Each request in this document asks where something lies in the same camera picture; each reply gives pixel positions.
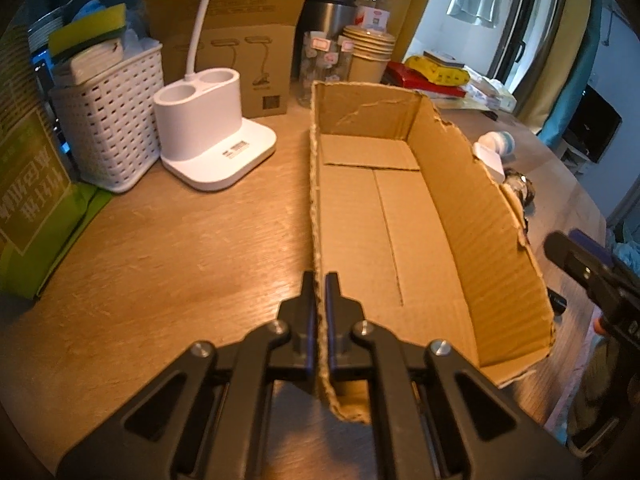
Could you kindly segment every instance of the clear plastic bottle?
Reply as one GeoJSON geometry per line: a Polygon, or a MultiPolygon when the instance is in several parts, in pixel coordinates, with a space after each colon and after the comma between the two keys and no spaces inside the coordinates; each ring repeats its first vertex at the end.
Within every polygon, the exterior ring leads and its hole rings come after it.
{"type": "Polygon", "coordinates": [[[389,20],[386,0],[356,0],[356,5],[355,24],[358,27],[386,32],[386,22],[389,20]]]}

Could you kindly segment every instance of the white desk lamp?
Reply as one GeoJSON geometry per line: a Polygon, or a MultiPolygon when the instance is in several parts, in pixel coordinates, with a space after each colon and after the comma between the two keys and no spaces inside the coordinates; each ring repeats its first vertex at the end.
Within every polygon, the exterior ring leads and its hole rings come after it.
{"type": "Polygon", "coordinates": [[[209,0],[200,0],[184,79],[154,95],[162,164],[195,189],[236,183],[275,152],[270,128],[242,117],[240,75],[231,68],[195,73],[209,0]]]}

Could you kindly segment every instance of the green bag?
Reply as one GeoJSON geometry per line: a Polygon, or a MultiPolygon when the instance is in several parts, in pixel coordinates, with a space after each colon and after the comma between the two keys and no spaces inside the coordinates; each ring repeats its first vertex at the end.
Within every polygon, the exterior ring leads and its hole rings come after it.
{"type": "Polygon", "coordinates": [[[26,31],[12,28],[0,38],[0,290],[28,299],[111,199],[71,182],[52,134],[26,31]]]}

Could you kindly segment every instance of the wooden tabletop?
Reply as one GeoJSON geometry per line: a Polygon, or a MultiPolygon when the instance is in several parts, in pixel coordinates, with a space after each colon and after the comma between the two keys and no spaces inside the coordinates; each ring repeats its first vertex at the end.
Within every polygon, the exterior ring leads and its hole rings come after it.
{"type": "MultiPolygon", "coordinates": [[[[471,139],[508,130],[508,165],[536,186],[530,240],[548,285],[569,308],[554,353],[514,389],[544,421],[591,319],[583,291],[546,261],[551,230],[579,227],[604,241],[605,222],[568,170],[509,116],[447,111],[471,139]]],[[[276,153],[232,188],[200,193],[156,164],[89,225],[30,310],[0,313],[0,401],[50,469],[163,367],[200,339],[217,346],[273,319],[312,267],[309,111],[259,120],[276,153]]],[[[369,427],[339,422],[290,384],[274,393],[265,478],[375,478],[369,427]]]]}

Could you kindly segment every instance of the transparent cup with stickers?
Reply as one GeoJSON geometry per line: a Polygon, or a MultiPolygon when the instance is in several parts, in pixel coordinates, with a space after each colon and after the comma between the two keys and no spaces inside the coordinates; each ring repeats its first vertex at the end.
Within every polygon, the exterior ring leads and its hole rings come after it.
{"type": "Polygon", "coordinates": [[[347,81],[353,41],[339,36],[328,40],[324,32],[305,32],[300,56],[300,94],[298,102],[309,107],[314,81],[347,81]]]}

